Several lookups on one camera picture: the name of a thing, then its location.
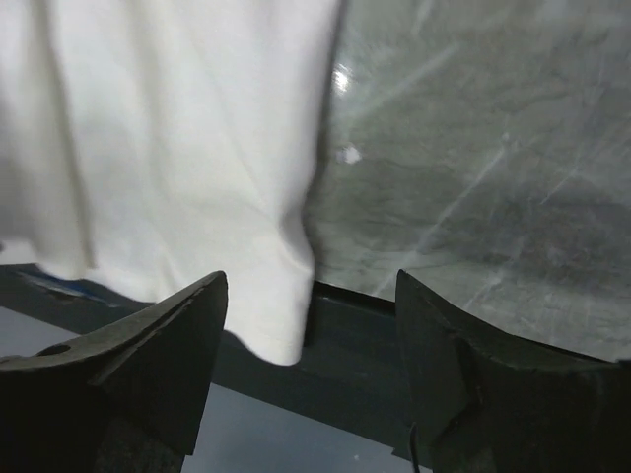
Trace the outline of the cream white t shirt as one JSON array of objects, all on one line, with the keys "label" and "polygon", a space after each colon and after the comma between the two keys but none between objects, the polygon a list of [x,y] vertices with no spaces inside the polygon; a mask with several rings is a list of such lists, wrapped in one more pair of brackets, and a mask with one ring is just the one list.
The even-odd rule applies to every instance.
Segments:
[{"label": "cream white t shirt", "polygon": [[154,303],[227,274],[226,329],[300,358],[303,211],[338,1],[5,1],[1,261]]}]

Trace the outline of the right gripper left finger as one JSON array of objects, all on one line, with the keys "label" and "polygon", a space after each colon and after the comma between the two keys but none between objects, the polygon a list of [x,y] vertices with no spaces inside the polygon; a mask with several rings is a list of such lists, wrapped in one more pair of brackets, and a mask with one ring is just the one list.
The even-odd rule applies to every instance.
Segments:
[{"label": "right gripper left finger", "polygon": [[228,307],[211,273],[35,355],[1,361],[5,472],[178,472],[195,449]]}]

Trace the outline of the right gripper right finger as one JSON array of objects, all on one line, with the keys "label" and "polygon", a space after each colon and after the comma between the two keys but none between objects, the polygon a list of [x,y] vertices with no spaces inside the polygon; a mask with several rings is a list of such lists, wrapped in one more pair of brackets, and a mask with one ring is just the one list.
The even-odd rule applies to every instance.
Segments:
[{"label": "right gripper right finger", "polygon": [[406,272],[395,320],[415,469],[626,472],[630,364],[509,334]]}]

